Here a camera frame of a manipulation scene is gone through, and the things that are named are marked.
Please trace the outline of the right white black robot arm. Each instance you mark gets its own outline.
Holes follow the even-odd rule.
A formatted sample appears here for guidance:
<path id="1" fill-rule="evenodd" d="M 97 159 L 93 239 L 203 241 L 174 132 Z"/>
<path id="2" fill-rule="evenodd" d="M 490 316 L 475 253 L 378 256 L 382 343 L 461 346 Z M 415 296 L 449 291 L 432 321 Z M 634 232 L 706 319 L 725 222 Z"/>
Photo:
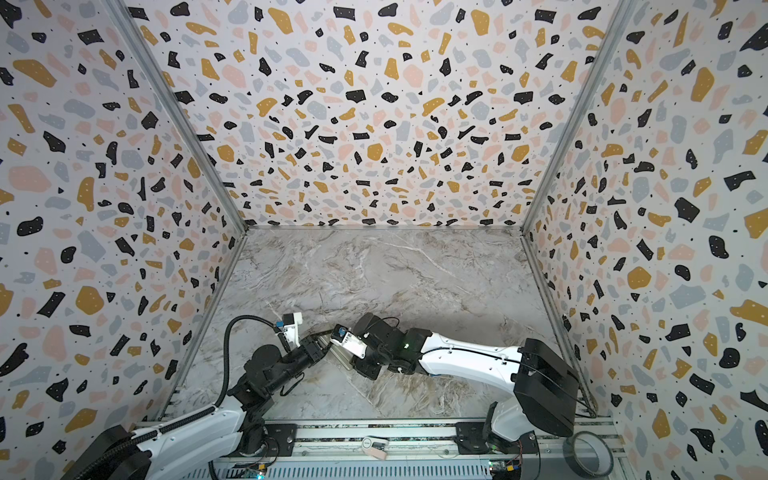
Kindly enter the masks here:
<path id="1" fill-rule="evenodd" d="M 579 381 L 547 344 L 528 338 L 496 347 L 454 340 L 427 329 L 406 331 L 372 313 L 351 329 L 338 325 L 332 342 L 351 354 L 353 370 L 370 380 L 382 369 L 403 375 L 450 376 L 493 386 L 511 395 L 493 402 L 482 424 L 456 426 L 462 454 L 523 453 L 537 430 L 559 438 L 574 434 Z"/>

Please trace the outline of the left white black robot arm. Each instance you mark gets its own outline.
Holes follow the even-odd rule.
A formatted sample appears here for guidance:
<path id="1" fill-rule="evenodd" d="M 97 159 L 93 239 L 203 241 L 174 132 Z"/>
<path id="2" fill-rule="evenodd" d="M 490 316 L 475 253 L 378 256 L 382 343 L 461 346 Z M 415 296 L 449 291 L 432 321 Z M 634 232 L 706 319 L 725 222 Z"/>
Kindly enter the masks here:
<path id="1" fill-rule="evenodd" d="M 282 354 L 275 345 L 258 348 L 244 373 L 221 400 L 154 426 L 126 430 L 115 425 L 96 436 L 65 479 L 177 478 L 233 452 L 256 453 L 264 444 L 264 415 L 274 396 L 327 355 L 316 335 Z"/>

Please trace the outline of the white remote control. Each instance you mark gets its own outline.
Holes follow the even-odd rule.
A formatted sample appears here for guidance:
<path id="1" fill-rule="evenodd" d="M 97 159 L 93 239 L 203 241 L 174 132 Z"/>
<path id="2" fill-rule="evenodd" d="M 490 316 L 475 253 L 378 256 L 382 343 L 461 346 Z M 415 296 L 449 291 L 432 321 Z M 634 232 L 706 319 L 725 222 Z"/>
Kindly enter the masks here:
<path id="1" fill-rule="evenodd" d="M 353 369 L 352 360 L 354 359 L 354 356 L 349 351 L 339 345 L 331 343 L 329 353 L 338 361 L 341 367 L 347 371 Z"/>

